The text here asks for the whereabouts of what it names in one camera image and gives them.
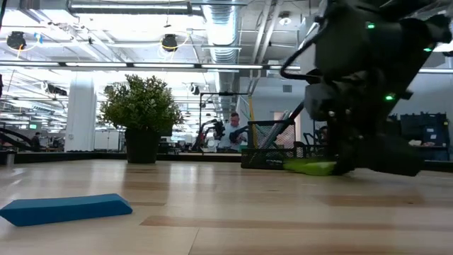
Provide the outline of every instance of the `green cloth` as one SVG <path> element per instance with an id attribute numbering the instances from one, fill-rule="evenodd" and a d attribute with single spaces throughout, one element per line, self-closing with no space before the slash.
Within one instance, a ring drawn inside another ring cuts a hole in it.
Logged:
<path id="1" fill-rule="evenodd" d="M 324 162 L 316 159 L 289 159 L 285 162 L 285 169 L 312 176 L 330 176 L 335 164 L 334 161 Z"/>

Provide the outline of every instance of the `ceiling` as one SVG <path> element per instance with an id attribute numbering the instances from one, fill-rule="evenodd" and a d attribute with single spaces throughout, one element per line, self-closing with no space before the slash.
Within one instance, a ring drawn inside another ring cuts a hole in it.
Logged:
<path id="1" fill-rule="evenodd" d="M 173 15 L 170 9 L 164 9 L 160 15 L 139 14 L 124 11 L 122 13 L 77 13 L 69 15 L 64 10 L 66 1 L 26 0 L 29 6 L 36 2 L 43 11 L 33 8 L 24 11 L 10 0 L 4 16 L 0 32 L 1 60 L 20 61 L 53 61 L 53 62 L 211 62 L 208 46 L 207 24 L 202 16 Z M 122 3 L 142 5 L 143 1 L 128 1 Z M 270 21 L 274 15 L 289 12 L 291 23 L 281 25 L 279 22 L 273 28 L 270 44 L 265 51 L 263 62 L 268 60 L 283 60 L 299 47 L 303 38 L 298 31 L 304 18 L 318 11 L 319 0 L 287 0 L 282 3 L 279 13 L 275 12 L 276 1 L 270 7 L 270 15 L 263 21 L 265 0 L 248 0 L 239 12 L 239 63 L 253 62 L 253 48 L 258 37 L 258 28 L 266 22 L 265 31 L 270 29 Z M 103 3 L 99 0 L 78 1 L 78 4 Z M 164 6 L 170 2 L 163 1 Z M 7 37 L 13 31 L 23 31 L 27 47 L 18 52 L 6 44 Z M 165 52 L 161 48 L 161 39 L 165 34 L 175 34 L 180 45 L 175 52 Z M 67 113 L 67 96 L 55 96 L 46 92 L 48 84 L 57 86 L 70 93 L 69 84 L 71 71 L 56 69 L 17 69 L 0 67 L 3 74 L 4 95 L 9 97 L 27 98 L 30 100 L 3 102 L 1 121 L 17 119 L 21 111 L 27 113 L 31 120 L 51 120 L 48 115 L 57 116 L 58 125 L 52 121 L 45 128 L 63 130 Z M 143 77 L 156 75 L 164 79 L 173 90 L 173 95 L 185 111 L 197 111 L 199 96 L 192 95 L 188 86 L 194 84 L 201 91 L 216 92 L 216 73 L 184 72 L 134 72 Z M 124 81 L 124 71 L 97 71 L 96 84 L 98 100 L 105 100 L 103 89 L 107 84 Z M 241 84 L 248 84 L 247 78 L 241 77 Z M 282 93 L 282 85 L 292 85 L 292 93 Z M 254 96 L 276 95 L 280 97 L 303 94 L 303 86 L 297 81 L 285 81 L 279 78 L 261 79 L 258 81 Z M 56 101 L 45 101 L 46 98 L 56 98 Z M 205 112 L 215 110 L 218 105 L 210 104 Z M 188 119 L 187 129 L 195 130 L 197 121 Z"/>

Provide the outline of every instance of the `man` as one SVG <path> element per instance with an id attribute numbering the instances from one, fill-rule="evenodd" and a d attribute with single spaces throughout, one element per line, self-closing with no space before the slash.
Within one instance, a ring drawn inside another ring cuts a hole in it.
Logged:
<path id="1" fill-rule="evenodd" d="M 229 134 L 238 130 L 239 128 L 239 114 L 232 113 L 229 118 L 229 123 L 225 125 L 224 136 L 220 139 L 219 142 L 219 151 L 220 152 L 238 152 L 239 147 L 243 141 L 246 141 L 247 134 L 243 132 L 238 136 L 236 142 L 231 142 L 229 139 Z"/>
<path id="2" fill-rule="evenodd" d="M 41 133 L 36 132 L 35 136 L 31 138 L 31 147 L 35 149 L 35 151 L 39 151 L 41 149 L 40 135 Z"/>

